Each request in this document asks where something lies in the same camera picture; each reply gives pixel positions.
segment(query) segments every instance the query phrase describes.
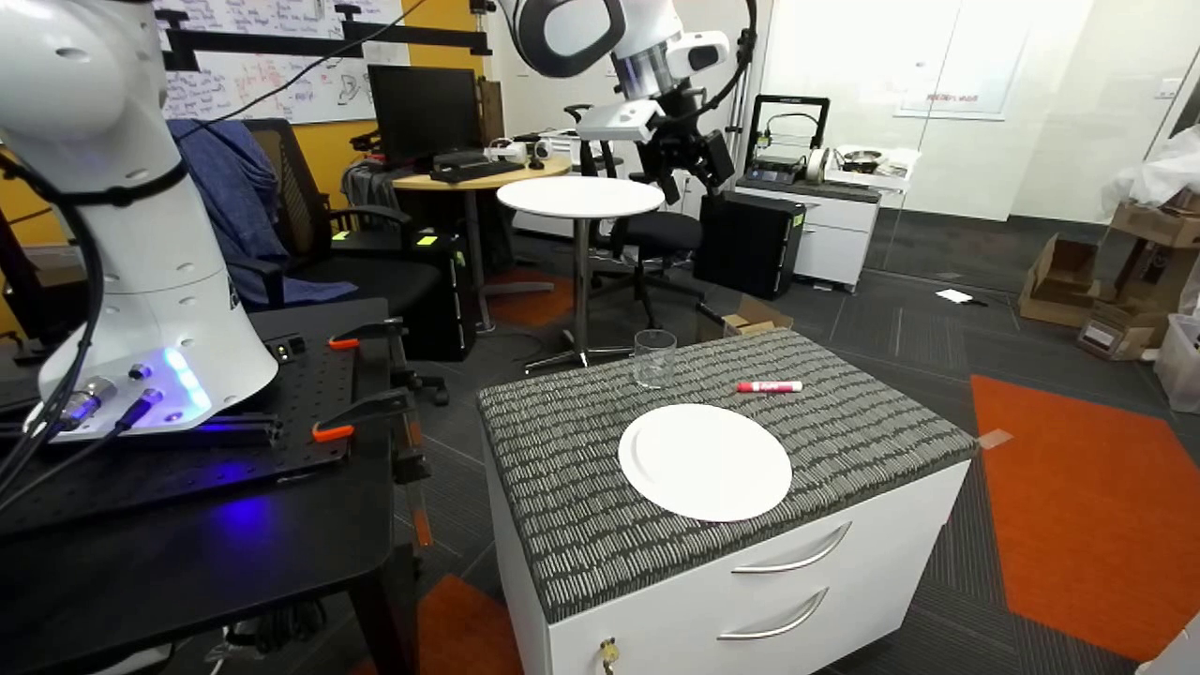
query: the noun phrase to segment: cabinet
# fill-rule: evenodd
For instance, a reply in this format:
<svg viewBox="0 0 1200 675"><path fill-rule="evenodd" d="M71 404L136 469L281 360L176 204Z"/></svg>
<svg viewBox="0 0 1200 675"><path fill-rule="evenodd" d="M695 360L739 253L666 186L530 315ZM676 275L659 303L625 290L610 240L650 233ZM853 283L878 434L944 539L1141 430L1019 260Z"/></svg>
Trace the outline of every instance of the cabinet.
<svg viewBox="0 0 1200 675"><path fill-rule="evenodd" d="M494 469L488 493L494 555L530 675L591 675L601 640L616 671L798 675L904 624L966 464L805 523L705 566L549 624Z"/></svg>
<svg viewBox="0 0 1200 675"><path fill-rule="evenodd" d="M791 275L854 290L878 223L878 193L853 184L760 184L736 193L805 206Z"/></svg>

